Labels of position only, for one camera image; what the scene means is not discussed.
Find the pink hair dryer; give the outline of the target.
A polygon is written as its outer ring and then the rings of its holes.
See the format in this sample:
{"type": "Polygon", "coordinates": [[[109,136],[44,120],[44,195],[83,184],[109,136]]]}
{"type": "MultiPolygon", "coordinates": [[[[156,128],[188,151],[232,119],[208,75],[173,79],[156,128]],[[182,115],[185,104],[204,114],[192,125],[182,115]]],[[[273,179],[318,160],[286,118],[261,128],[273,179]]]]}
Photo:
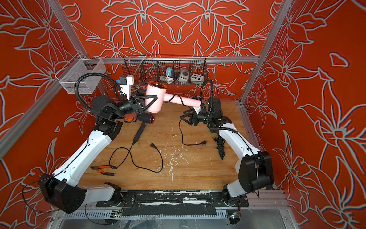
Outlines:
{"type": "Polygon", "coordinates": [[[189,107],[200,107],[201,101],[186,97],[180,97],[176,94],[167,93],[167,86],[158,82],[149,82],[146,89],[145,95],[157,95],[158,99],[156,101],[158,112],[161,111],[163,103],[169,102],[174,104],[179,104],[189,107]]]}

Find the dark green hair dryer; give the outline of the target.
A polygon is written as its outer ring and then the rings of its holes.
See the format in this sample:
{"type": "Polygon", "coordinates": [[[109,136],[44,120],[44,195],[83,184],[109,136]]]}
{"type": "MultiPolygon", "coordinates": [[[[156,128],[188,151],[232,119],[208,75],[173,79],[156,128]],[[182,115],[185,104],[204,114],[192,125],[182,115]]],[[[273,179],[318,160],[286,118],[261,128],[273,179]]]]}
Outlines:
{"type": "Polygon", "coordinates": [[[217,144],[217,150],[218,150],[218,154],[221,158],[221,160],[224,159],[225,157],[225,140],[221,137],[221,136],[218,136],[216,138],[213,139],[214,142],[217,144]]]}

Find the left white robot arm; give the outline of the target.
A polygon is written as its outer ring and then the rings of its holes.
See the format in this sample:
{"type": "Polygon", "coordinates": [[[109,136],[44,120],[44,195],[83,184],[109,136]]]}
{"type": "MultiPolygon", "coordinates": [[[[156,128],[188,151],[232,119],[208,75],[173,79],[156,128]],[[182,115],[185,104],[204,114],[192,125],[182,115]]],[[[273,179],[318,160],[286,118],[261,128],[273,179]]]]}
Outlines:
{"type": "Polygon", "coordinates": [[[107,182],[97,187],[79,187],[78,184],[96,157],[120,133],[123,123],[119,118],[131,113],[142,114],[163,99],[162,95],[146,93],[129,100],[121,97],[120,103],[117,104],[109,97],[98,96],[95,99],[96,103],[90,107],[82,99],[79,86],[84,79],[94,76],[111,81],[114,84],[114,92],[119,94],[120,85],[102,73],[86,73],[76,80],[74,93],[78,101],[98,117],[97,123],[87,140],[64,164],[50,175],[43,174],[38,180],[44,200],[65,213],[73,213],[82,205],[100,201],[112,206],[121,204],[121,188],[115,184],[107,182]]]}

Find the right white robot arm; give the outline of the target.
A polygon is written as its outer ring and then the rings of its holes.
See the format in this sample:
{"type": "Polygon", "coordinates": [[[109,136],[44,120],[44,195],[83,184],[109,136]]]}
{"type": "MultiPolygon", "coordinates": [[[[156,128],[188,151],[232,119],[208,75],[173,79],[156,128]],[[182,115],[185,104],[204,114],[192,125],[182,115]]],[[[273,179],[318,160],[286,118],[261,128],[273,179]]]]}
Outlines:
{"type": "Polygon", "coordinates": [[[274,173],[271,155],[253,146],[240,134],[232,120],[224,115],[221,101],[211,95],[208,100],[202,97],[178,98],[178,102],[189,107],[180,119],[191,126],[205,124],[212,133],[216,133],[215,142],[220,158],[225,157],[224,146],[228,143],[236,153],[238,161],[235,169],[238,175],[236,181],[224,185],[222,199],[231,204],[244,194],[259,193],[260,189],[274,183],[274,173]]]}

